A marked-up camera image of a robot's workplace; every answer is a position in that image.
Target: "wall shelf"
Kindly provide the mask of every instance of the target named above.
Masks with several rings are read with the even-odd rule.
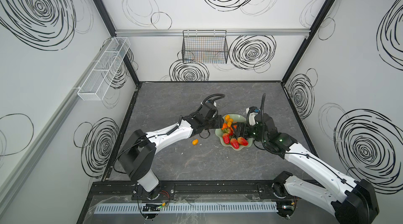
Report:
[[[130,42],[127,37],[114,37],[91,70],[77,95],[84,101],[101,101],[126,55]]]

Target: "fake strawberry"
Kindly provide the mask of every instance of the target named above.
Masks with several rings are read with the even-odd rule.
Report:
[[[249,143],[243,137],[238,137],[238,143],[243,146],[247,146]]]
[[[229,134],[228,133],[224,133],[222,135],[222,139],[224,140],[224,143],[229,144]]]
[[[239,149],[239,143],[238,143],[238,141],[235,139],[235,138],[233,138],[233,139],[231,139],[231,145],[235,148],[235,149]]]

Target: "cable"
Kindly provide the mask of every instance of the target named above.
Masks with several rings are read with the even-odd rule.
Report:
[[[139,185],[137,185],[137,187],[136,187],[136,191],[137,191],[137,194],[136,194],[137,206],[139,207],[139,211],[140,211],[141,216],[144,217],[143,213],[141,212],[141,208],[140,208],[140,204],[139,204],[139,190],[138,189],[139,189]]]
[[[212,97],[214,97],[214,96],[219,96],[219,98],[214,98],[214,99],[212,100],[212,103],[214,103],[215,100],[218,100],[218,99],[221,99],[221,98],[224,98],[224,97],[225,97],[224,94],[213,94],[213,95],[209,95],[208,97],[206,97],[206,98],[203,100],[203,104],[204,104],[208,99],[210,99],[210,98],[212,98]]]
[[[265,151],[264,148],[258,147],[258,146],[255,144],[255,141],[257,142],[257,140],[254,139],[254,140],[253,140],[253,145],[254,145],[256,148],[258,148],[259,150]]]
[[[349,167],[348,170],[346,171],[346,175],[349,175],[349,171],[350,171],[351,169],[355,169],[355,167]]]
[[[248,113],[246,115],[246,125],[249,126],[249,127],[252,127],[252,125],[249,124],[249,116],[252,113],[252,111],[253,111],[253,109],[250,107],[249,110],[248,110]]]
[[[148,140],[149,138],[152,138],[152,137],[155,137],[155,136],[162,136],[162,135],[166,135],[166,134],[159,134],[159,135],[154,135],[154,136],[148,137],[147,139],[144,139],[144,140],[142,140],[140,142],[137,142],[134,145],[132,145],[129,148],[127,148],[126,150],[124,150],[121,154],[119,154],[119,156],[115,159],[115,161],[113,161],[113,170],[116,171],[117,173],[127,174],[125,172],[121,172],[121,171],[118,171],[118,170],[115,169],[116,161],[122,156],[122,154],[125,153],[126,151],[130,150],[132,147],[134,147],[134,146],[136,146],[136,145],[138,145],[140,143],[143,143],[144,141]]]
[[[260,103],[260,117],[262,119],[262,143],[264,142],[264,122],[263,122],[263,109],[264,109],[264,101],[266,99],[266,93],[263,93],[262,102]]]
[[[207,129],[207,132],[208,132],[208,135],[207,135],[206,137],[202,137],[202,136],[200,135],[200,133],[199,133],[199,137],[201,137],[201,138],[203,138],[203,139],[208,138],[208,137],[210,136],[210,131],[209,131],[209,129]]]
[[[365,205],[367,206],[367,212],[368,212],[368,224],[370,224],[370,208],[368,207],[368,201],[360,191],[358,191],[358,190],[355,190],[355,191],[357,193],[361,194],[362,199],[365,200]]]
[[[305,156],[306,158],[311,158],[319,163],[321,163],[324,167],[328,168],[331,172],[333,172],[333,174],[340,179],[341,181],[343,180],[339,175],[337,175],[337,173],[335,173],[332,169],[330,169],[329,166],[325,165],[323,162],[321,162],[320,160],[317,160],[316,158],[314,158],[313,156],[310,156],[309,154],[302,154],[302,153],[296,153],[296,152],[286,152],[285,154],[296,154],[296,155],[300,155],[300,156]],[[349,183],[345,182],[346,185],[350,186],[351,188],[354,189],[353,186],[351,186]]]

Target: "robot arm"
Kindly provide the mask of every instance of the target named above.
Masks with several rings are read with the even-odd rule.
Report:
[[[139,183],[154,199],[161,191],[160,183],[150,169],[155,153],[204,129],[221,128],[224,120],[218,115],[215,100],[222,94],[208,96],[189,116],[180,116],[178,123],[158,131],[135,131],[123,146],[118,160],[133,183]],[[274,179],[273,193],[284,198],[293,195],[305,199],[334,215],[342,224],[371,223],[379,213],[374,187],[366,180],[355,181],[310,153],[296,139],[277,131],[273,118],[264,113],[265,94],[260,109],[250,107],[246,123],[237,123],[236,137],[253,137],[263,148],[295,164],[324,187],[316,186],[282,172]]]
[[[199,108],[188,116],[180,116],[176,124],[158,131],[135,131],[119,152],[118,160],[133,183],[139,183],[154,199],[161,191],[160,183],[151,170],[155,153],[179,140],[187,139],[203,130],[221,128],[224,119],[218,115],[215,101],[223,94],[206,97]]]

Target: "enclosure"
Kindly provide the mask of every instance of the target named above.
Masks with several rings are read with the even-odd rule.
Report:
[[[400,220],[403,0],[0,3],[0,224],[140,222],[160,199],[156,223],[339,223],[276,196],[283,171],[324,187],[298,164],[214,128],[158,149],[163,191],[144,196],[123,146],[139,129],[182,127],[211,94],[225,95],[214,116],[244,119],[266,94],[276,131],[370,182],[373,223]]]

